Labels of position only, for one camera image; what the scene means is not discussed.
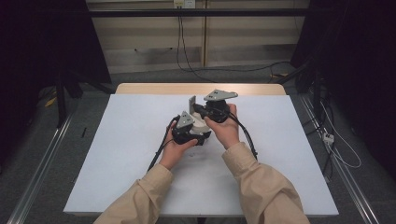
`right hand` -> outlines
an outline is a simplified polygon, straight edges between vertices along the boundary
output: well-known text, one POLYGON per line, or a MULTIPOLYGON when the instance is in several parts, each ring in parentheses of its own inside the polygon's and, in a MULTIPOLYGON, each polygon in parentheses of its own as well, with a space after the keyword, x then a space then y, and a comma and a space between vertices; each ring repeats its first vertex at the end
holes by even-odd
MULTIPOLYGON (((236 115, 236 105, 228 104, 231 113, 236 115)), ((205 117, 206 125, 215 132, 216 137, 223 144, 225 149, 239 143, 239 127, 232 119, 226 119, 222 123, 216 123, 208 117, 205 117)))

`metal bracket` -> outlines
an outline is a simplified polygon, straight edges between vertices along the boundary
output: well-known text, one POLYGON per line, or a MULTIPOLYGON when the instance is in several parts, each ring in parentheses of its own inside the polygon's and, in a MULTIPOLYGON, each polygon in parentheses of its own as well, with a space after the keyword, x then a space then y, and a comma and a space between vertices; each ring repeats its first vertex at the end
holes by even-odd
POLYGON ((177 128, 184 128, 194 123, 194 119, 186 112, 181 113, 180 119, 177 123, 177 128))
POLYGON ((189 99, 189 112, 190 112, 191 115, 195 112, 194 105, 195 105, 195 102, 196 102, 196 98, 197 98, 196 96, 192 96, 189 99))
POLYGON ((233 92, 233 91, 213 90, 204 98, 204 100, 206 100, 206 101, 221 101, 221 100, 225 100, 225 99, 234 98, 237 96, 238 96, 238 93, 233 92))

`white table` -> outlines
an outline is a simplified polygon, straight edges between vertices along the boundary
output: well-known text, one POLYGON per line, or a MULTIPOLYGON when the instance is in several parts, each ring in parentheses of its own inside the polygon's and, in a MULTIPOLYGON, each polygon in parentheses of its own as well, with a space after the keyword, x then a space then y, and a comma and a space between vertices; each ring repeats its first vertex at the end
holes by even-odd
MULTIPOLYGON (((239 97, 227 102, 237 104, 238 117, 250 132, 259 161, 274 166, 294 184, 308 216, 337 215, 289 96, 241 93, 254 87, 248 86, 233 86, 243 88, 236 91, 239 97)), ((141 178, 163 139, 165 126, 172 117, 188 110, 190 97, 189 94, 172 95, 170 92, 112 95, 64 211, 78 216, 99 215, 141 178)), ((203 98, 203 95, 197 95, 197 103, 204 104, 203 98)), ((240 137, 246 141, 243 132, 240 137)), ((175 180, 165 198, 162 216, 243 215, 238 187, 221 158, 223 151, 212 134, 203 146, 185 153, 172 170, 175 180)))

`left hand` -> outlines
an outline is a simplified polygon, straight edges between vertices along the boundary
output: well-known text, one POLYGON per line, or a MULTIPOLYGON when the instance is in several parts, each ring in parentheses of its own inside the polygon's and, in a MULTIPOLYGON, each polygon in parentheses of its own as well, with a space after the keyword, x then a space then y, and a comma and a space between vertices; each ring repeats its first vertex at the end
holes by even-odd
POLYGON ((192 139, 189 142, 179 145, 175 141, 173 141, 172 128, 176 125, 175 122, 172 123, 171 128, 169 129, 168 135, 166 135, 165 139, 165 148, 163 149, 163 156, 159 164, 163 165, 166 169, 171 170, 181 159, 184 152, 190 147, 195 146, 198 143, 197 139, 192 139))

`black curtain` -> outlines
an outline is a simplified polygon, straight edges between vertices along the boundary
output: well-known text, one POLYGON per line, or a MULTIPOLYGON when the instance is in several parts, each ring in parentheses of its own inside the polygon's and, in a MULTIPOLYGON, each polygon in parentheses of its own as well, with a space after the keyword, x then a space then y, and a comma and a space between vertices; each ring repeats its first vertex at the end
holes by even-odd
MULTIPOLYGON (((396 179, 396 7, 374 0, 340 4, 346 11, 338 14, 339 27, 318 69, 372 155, 396 179)), ((306 19, 293 65, 312 55, 328 22, 318 16, 306 19)))
POLYGON ((53 9, 88 10, 84 0, 0 1, 0 161, 33 116, 39 90, 55 85, 61 70, 65 78, 73 78, 69 71, 74 71, 110 82, 92 19, 45 13, 53 9))

